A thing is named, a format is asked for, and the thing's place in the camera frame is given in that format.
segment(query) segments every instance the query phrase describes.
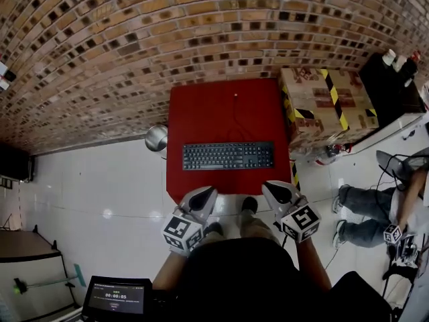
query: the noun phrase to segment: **white shirt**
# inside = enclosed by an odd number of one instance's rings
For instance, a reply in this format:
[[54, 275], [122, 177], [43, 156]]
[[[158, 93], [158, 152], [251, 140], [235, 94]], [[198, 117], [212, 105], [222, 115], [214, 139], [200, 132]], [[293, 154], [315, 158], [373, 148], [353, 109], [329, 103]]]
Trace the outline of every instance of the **white shirt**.
[[[405, 192], [395, 189], [390, 203], [390, 221], [397, 225], [397, 208], [402, 205], [405, 199]], [[427, 233], [429, 231], [429, 184], [424, 187], [423, 199], [418, 197], [414, 203], [413, 213], [407, 220], [408, 233]]]

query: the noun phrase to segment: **white shoe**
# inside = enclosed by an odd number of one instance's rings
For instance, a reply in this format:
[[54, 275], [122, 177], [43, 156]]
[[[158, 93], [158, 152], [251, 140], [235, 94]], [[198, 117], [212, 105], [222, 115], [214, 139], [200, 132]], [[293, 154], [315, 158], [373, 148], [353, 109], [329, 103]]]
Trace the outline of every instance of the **white shoe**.
[[334, 235], [334, 239], [332, 240], [332, 245], [334, 246], [334, 248], [337, 250], [341, 247], [341, 245], [345, 244], [346, 242], [340, 241], [340, 228], [343, 226], [343, 224], [346, 222], [345, 219], [341, 219], [337, 225], [336, 225], [336, 231], [335, 231], [335, 235]]
[[340, 195], [337, 195], [332, 201], [332, 212], [340, 213], [343, 206], [340, 204]]

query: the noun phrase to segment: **brick wall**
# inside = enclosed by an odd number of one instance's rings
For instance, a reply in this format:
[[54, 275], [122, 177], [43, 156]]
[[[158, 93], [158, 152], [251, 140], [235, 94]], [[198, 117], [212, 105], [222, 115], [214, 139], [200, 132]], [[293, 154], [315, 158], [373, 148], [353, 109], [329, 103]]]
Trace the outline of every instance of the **brick wall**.
[[373, 52], [422, 52], [429, 0], [0, 0], [0, 140], [38, 153], [144, 133], [177, 85], [359, 70]]

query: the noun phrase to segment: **blue jeans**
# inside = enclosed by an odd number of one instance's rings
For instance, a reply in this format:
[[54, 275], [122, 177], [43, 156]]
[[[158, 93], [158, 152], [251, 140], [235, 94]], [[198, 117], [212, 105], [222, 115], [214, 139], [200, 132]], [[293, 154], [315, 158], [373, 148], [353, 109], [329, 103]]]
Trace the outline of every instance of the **blue jeans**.
[[348, 241], [366, 248], [382, 244], [383, 232], [390, 224], [389, 213], [393, 192], [395, 187], [377, 191], [342, 186], [339, 191], [340, 204], [358, 215], [371, 219], [360, 224], [344, 223], [339, 230], [340, 241]]

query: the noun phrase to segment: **jeans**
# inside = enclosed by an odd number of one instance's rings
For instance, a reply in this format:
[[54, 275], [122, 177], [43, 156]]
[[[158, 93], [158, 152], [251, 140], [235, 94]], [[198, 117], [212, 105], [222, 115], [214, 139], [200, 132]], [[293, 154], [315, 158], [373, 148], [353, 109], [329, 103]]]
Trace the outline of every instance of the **jeans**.
[[372, 248], [384, 242], [383, 232], [389, 220], [391, 198], [395, 188], [384, 191], [356, 189], [342, 186], [340, 204], [353, 213], [370, 217], [360, 224], [345, 222], [339, 230], [340, 242], [349, 241], [356, 246]]
[[[252, 210], [243, 210], [240, 214], [240, 236], [241, 237], [263, 237], [271, 239], [276, 244], [280, 245], [279, 240], [273, 234], [271, 229], [259, 218], [254, 217]], [[200, 247], [204, 244], [211, 244], [212, 242], [225, 241], [226, 238], [221, 234], [212, 231], [197, 245]]]

